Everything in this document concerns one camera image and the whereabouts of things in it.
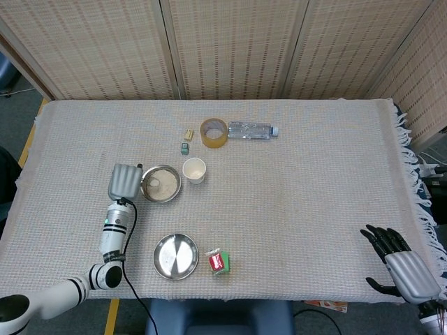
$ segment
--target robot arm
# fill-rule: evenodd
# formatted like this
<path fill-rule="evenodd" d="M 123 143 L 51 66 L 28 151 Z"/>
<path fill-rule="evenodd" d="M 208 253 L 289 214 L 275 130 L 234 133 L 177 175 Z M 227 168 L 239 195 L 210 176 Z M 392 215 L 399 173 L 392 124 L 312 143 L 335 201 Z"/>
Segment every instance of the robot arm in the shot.
<path fill-rule="evenodd" d="M 116 164 L 109 184 L 108 207 L 104 221 L 100 251 L 103 264 L 95 264 L 76 276 L 47 290 L 0 299 L 0 335 L 26 334 L 26 326 L 35 315 L 54 318 L 85 301 L 90 290 L 116 288 L 122 279 L 122 248 L 131 217 L 128 204 L 140 186 L 142 166 Z"/>
<path fill-rule="evenodd" d="M 429 335 L 447 334 L 447 315 L 444 316 L 445 308 L 439 302 L 441 288 L 424 261 L 395 230 L 366 227 L 369 232 L 360 232 L 368 238 L 395 283 L 395 286 L 383 286 L 367 277 L 369 285 L 380 293 L 403 297 L 410 304 L 418 305 L 419 320 Z"/>

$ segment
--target robot finger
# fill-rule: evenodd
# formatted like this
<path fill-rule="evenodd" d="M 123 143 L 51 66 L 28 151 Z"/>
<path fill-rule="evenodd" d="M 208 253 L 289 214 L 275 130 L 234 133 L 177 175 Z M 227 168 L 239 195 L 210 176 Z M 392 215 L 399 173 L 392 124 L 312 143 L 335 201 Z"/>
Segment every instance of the robot finger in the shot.
<path fill-rule="evenodd" d="M 377 283 L 371 277 L 367 277 L 366 281 L 368 282 L 369 286 L 374 288 L 377 292 L 380 292 L 384 295 L 394 295 L 396 297 L 401 297 L 399 290 L 395 286 L 383 286 L 383 285 Z"/>
<path fill-rule="evenodd" d="M 373 227 L 372 225 L 366 225 L 366 228 L 368 228 L 368 230 L 377 238 L 377 243 L 382 246 L 386 255 L 395 252 L 394 248 L 391 246 L 390 240 L 379 228 Z"/>
<path fill-rule="evenodd" d="M 383 238 L 386 239 L 387 242 L 390 244 L 393 253 L 402 251 L 400 243 L 397 243 L 397 240 L 395 239 L 393 234 L 390 234 L 387 230 L 383 229 L 382 227 L 377 227 L 377 231 L 380 232 L 383 235 Z"/>
<path fill-rule="evenodd" d="M 385 263 L 385 256 L 387 253 L 383 249 L 382 245 L 377 241 L 377 238 L 371 234 L 370 232 L 360 229 L 360 233 L 368 239 L 368 241 L 372 244 L 372 247 L 376 251 L 377 255 L 379 255 L 380 259 L 383 263 Z"/>
<path fill-rule="evenodd" d="M 402 251 L 411 251 L 410 246 L 407 244 L 407 242 L 404 240 L 404 238 L 396 232 L 394 229 L 388 228 L 387 232 L 389 235 L 393 236 L 393 238 L 396 240 L 396 242 L 399 244 Z"/>

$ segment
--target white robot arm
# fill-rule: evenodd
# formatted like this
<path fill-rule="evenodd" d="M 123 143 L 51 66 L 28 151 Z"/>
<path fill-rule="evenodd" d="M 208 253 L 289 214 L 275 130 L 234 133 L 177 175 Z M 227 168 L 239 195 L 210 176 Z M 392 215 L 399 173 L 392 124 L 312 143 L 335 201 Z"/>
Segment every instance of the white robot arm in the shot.
<path fill-rule="evenodd" d="M 109 184 L 108 207 L 101 239 L 103 264 L 95 264 L 76 276 L 47 290 L 0 299 L 0 335 L 24 335 L 29 320 L 37 315 L 54 318 L 85 301 L 90 290 L 116 288 L 122 279 L 123 245 L 131 217 L 129 204 L 138 194 L 142 166 L 116 164 Z"/>

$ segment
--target plastic water bottle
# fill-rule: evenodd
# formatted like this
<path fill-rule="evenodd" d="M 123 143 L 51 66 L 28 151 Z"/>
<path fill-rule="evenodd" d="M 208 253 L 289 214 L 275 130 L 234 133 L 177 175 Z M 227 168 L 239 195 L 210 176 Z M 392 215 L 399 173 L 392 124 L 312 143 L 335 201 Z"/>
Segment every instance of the plastic water bottle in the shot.
<path fill-rule="evenodd" d="M 248 138 L 250 140 L 269 140 L 271 137 L 278 136 L 278 128 L 270 124 L 258 122 L 228 122 L 229 138 Z"/>

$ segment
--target white cup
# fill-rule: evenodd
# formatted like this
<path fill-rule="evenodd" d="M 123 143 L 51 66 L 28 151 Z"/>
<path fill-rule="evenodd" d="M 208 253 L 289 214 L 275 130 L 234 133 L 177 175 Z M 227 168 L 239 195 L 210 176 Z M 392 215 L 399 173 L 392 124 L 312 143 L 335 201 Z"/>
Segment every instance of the white cup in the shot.
<path fill-rule="evenodd" d="M 207 166 L 200 158 L 190 158 L 183 163 L 183 175 L 192 183 L 200 184 L 205 179 Z"/>

